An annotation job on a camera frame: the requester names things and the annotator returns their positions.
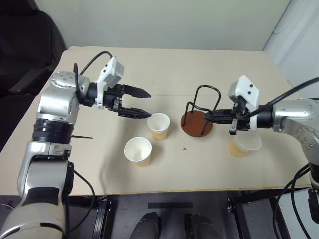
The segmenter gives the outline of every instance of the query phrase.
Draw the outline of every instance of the white paper cup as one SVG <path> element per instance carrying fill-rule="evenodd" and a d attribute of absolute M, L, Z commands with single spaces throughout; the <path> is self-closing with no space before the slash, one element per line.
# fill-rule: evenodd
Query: white paper cup
<path fill-rule="evenodd" d="M 153 139 L 162 141 L 167 138 L 170 118 L 164 113 L 154 113 L 147 120 Z"/>
<path fill-rule="evenodd" d="M 146 167 L 151 161 L 152 145 L 142 137 L 130 139 L 124 147 L 124 156 L 137 167 Z"/>
<path fill-rule="evenodd" d="M 262 145 L 261 139 L 255 131 L 237 131 L 232 139 L 228 151 L 235 157 L 244 157 L 257 151 Z"/>

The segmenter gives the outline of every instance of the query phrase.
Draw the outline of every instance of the tabletop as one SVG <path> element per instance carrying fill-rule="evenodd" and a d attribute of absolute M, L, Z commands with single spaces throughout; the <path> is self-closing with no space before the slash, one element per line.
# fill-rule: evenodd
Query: tabletop
<path fill-rule="evenodd" d="M 93 185 L 97 195 L 282 188 L 307 163 L 295 139 L 271 129 L 258 130 L 262 139 L 260 150 L 236 158 L 227 150 L 232 139 L 229 125 L 214 124 L 212 132 L 203 138 L 188 136 L 180 127 L 186 103 L 193 100 L 199 85 L 213 85 L 221 91 L 220 109 L 232 107 L 227 93 L 241 75 L 246 75 L 260 89 L 261 104 L 290 89 L 288 80 L 266 53 L 71 47 L 63 53 L 55 71 L 72 71 L 74 62 L 81 70 L 102 50 L 110 51 L 124 65 L 120 84 L 143 88 L 152 96 L 145 99 L 123 96 L 123 106 L 166 113 L 171 126 L 165 141 L 155 141 L 146 119 L 123 118 L 107 109 L 80 106 L 73 134 L 93 139 L 73 138 L 69 160 Z M 101 56 L 84 75 L 96 81 L 107 61 L 107 55 Z M 0 154 L 2 195 L 17 195 L 16 181 L 26 144 L 31 140 L 40 96 L 41 93 Z M 213 108 L 216 99 L 216 93 L 202 89 L 198 104 Z M 153 147 L 151 163 L 144 168 L 137 168 L 124 157 L 125 143 L 136 136 L 145 137 Z M 308 176 L 304 176 L 297 186 L 309 184 Z M 71 195 L 90 193 L 87 185 L 75 176 Z"/>

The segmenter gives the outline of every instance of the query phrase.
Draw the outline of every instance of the gray floor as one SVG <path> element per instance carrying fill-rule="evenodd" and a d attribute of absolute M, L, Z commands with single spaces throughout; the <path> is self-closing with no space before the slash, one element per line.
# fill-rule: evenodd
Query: gray floor
<path fill-rule="evenodd" d="M 227 212 L 227 198 L 236 196 L 238 192 L 192 192 L 192 193 L 160 193 L 112 196 L 117 201 L 112 239 L 127 239 L 135 224 L 147 212 L 155 211 L 162 218 L 163 229 L 161 239 L 185 239 L 184 216 L 186 213 L 201 213 L 209 217 L 223 239 L 238 239 L 238 232 L 233 215 Z M 148 209 L 148 203 L 189 202 L 192 208 L 182 209 Z M 16 206 L 18 197 L 0 196 L 0 203 Z M 267 200 L 243 206 L 251 238 L 273 239 L 275 235 L 271 226 L 272 211 Z M 11 209 L 0 205 L 0 227 Z M 71 207 L 71 227 L 75 225 L 85 208 Z M 71 239 L 91 238 L 96 211 L 92 210 L 88 219 L 77 230 L 71 233 Z"/>

